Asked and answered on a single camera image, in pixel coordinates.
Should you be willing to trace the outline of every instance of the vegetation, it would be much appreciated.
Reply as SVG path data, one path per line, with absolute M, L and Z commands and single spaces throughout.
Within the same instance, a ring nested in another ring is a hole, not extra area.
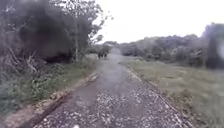
M 108 18 L 95 0 L 1 0 L 0 114 L 88 72 L 83 57 Z
M 7 81 L 0 89 L 0 115 L 47 99 L 53 92 L 74 85 L 95 68 L 96 61 L 85 58 L 79 63 L 48 65 L 47 71 L 38 77 L 25 75 Z
M 224 126 L 223 73 L 126 57 L 123 62 L 155 86 L 197 128 Z
M 222 68 L 224 25 L 208 25 L 202 37 L 168 36 L 145 38 L 123 43 L 120 49 L 126 56 L 141 56 L 146 60 L 161 60 L 185 66 Z
M 118 43 L 114 41 L 106 41 L 103 44 L 93 44 L 91 45 L 87 53 L 98 54 L 98 53 L 109 53 L 112 47 L 118 47 Z

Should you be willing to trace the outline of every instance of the paved road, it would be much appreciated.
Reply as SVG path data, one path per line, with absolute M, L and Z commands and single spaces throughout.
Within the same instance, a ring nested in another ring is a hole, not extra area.
M 112 54 L 103 60 L 99 78 L 77 89 L 35 128 L 191 128 L 121 60 Z

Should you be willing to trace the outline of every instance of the roadside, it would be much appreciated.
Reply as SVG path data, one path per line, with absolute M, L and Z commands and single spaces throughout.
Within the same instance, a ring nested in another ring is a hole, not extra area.
M 35 79 L 24 76 L 10 81 L 0 93 L 1 120 L 15 127 L 42 113 L 71 88 L 79 86 L 82 79 L 95 70 L 96 63 L 94 58 L 88 57 L 78 64 L 54 64 L 47 74 Z
M 134 57 L 122 64 L 158 88 L 196 127 L 224 126 L 223 73 Z

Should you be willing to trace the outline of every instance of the asphalt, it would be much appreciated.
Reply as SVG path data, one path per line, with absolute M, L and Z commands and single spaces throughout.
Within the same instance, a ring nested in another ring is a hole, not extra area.
M 34 128 L 191 128 L 151 85 L 110 54 L 101 60 L 99 77 Z

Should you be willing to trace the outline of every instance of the grass verge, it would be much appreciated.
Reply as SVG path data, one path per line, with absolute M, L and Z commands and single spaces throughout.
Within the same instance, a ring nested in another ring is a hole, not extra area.
M 197 128 L 224 126 L 224 73 L 126 58 L 124 63 L 153 83 Z
M 86 58 L 80 63 L 49 65 L 48 71 L 39 76 L 25 75 L 5 82 L 0 86 L 1 117 L 74 85 L 80 78 L 89 75 L 95 66 L 94 59 Z

